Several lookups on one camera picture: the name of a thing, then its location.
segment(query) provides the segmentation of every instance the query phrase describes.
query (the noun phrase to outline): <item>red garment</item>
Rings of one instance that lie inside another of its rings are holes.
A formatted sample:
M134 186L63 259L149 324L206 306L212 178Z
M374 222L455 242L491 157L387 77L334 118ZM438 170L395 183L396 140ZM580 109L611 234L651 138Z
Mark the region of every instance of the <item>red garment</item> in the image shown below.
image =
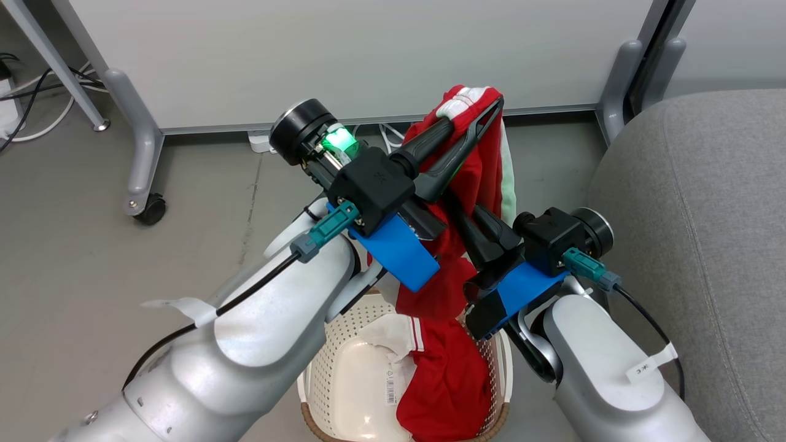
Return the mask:
M443 102L449 101L462 88L455 86L443 96ZM440 146L439 150L426 161L421 171L428 170L439 156L448 150L467 131L469 124L480 115L491 103L501 97L499 91L489 87L482 97L466 111L453 118L454 132L450 139ZM415 123L406 132L407 142L426 128L436 123L439 118L434 109L421 123ZM457 195L468 214L472 213L475 204L491 210L500 216L502 193L502 162L500 144L502 140L501 112L496 120L480 139L477 147L469 154L464 165L450 182L450 188ZM439 256L439 271L417 293L413 293L404 285L399 288L396 311L403 315L430 319L455 319L464 310L467 302L464 299L462 286L464 282L476 274L472 264L462 258L466 249L461 243L458 232L448 220L443 203L430 204L432 213L447 223L447 229L436 241L427 241L423 245L434 256Z
M474 438L491 406L487 362L455 319L421 319L420 334L414 330L417 369L396 410L399 424L416 442Z

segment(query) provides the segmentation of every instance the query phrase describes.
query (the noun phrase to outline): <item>caster wheel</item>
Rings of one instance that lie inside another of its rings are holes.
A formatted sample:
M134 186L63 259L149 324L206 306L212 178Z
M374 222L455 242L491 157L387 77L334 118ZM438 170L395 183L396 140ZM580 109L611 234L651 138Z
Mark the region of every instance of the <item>caster wheel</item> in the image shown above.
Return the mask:
M134 215L134 219L139 221L146 226L152 226L155 223L158 223L162 218L163 214L167 212L167 202L163 200L163 197L160 193L151 193L148 196L147 204L145 204L145 210L143 210L139 215Z

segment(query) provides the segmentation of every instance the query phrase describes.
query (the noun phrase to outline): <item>perforated basket wall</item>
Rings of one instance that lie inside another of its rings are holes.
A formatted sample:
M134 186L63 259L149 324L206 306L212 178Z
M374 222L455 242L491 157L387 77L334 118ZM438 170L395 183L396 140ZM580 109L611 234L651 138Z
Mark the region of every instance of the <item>perforated basket wall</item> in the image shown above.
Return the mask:
M392 305L385 302L378 293L367 294L343 316L325 326L327 342L314 357L306 371L298 379L303 418L311 431L326 442L339 442L331 422L331 403L339 407L340 402L332 400L331 382L334 377L333 361L341 344L358 334L366 324L387 313L395 313ZM493 437L504 425L508 414L508 402L512 391L512 363L510 344L503 332L488 341L476 342L480 354L489 364L491 407L483 428L473 441L482 442Z

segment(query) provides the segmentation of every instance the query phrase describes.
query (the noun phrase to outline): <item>green light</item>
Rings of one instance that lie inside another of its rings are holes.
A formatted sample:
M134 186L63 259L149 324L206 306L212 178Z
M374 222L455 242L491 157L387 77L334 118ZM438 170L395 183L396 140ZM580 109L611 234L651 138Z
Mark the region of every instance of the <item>green light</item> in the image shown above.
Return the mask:
M346 152L347 149L358 143L345 127L340 127L336 131L327 134L325 139L330 145L340 149L342 152Z

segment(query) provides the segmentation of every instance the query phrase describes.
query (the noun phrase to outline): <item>gray sofa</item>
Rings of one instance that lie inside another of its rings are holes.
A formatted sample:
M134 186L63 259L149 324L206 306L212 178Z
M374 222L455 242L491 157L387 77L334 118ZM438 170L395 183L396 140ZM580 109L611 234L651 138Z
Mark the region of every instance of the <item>gray sofa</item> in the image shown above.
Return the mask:
M615 231L606 264L674 342L710 439L786 440L786 90L651 107L609 147L589 206ZM610 301L646 351L663 347Z

